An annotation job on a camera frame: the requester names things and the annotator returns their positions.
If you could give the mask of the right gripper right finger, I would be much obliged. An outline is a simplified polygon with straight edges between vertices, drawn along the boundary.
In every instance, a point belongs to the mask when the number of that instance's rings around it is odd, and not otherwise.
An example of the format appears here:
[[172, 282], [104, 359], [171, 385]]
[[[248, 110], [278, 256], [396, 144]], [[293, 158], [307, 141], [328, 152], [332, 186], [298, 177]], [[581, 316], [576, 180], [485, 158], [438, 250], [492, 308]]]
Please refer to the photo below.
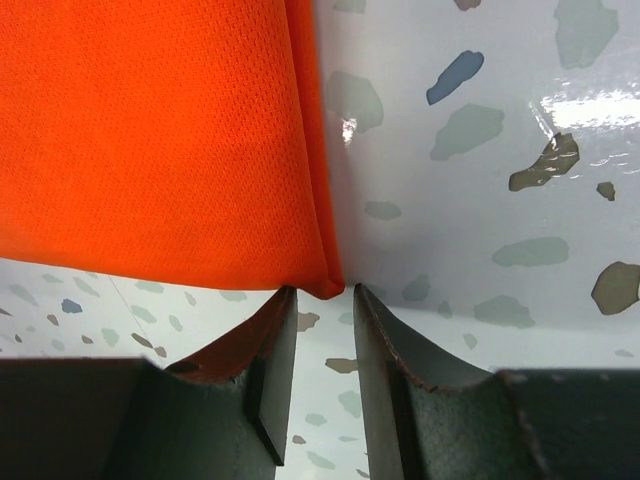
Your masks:
[[374, 479], [635, 479], [633, 369], [501, 369], [447, 352], [354, 289]]

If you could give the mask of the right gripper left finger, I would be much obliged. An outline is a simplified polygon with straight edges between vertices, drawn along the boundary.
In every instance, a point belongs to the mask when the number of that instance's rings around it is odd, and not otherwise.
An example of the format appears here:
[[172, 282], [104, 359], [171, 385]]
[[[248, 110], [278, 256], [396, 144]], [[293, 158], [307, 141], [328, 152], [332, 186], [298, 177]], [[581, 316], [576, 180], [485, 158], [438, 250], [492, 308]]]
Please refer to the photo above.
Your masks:
[[271, 479], [284, 462], [297, 293], [165, 368], [144, 358], [1, 363], [5, 479]]

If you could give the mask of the orange t shirt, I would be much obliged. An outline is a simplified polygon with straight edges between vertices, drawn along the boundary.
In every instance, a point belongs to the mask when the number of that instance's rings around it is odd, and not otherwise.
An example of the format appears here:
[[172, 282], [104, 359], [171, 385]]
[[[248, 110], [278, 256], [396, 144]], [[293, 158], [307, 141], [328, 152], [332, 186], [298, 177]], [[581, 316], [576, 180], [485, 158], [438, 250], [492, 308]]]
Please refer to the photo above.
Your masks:
[[1, 254], [345, 286], [309, 1], [5, 1]]

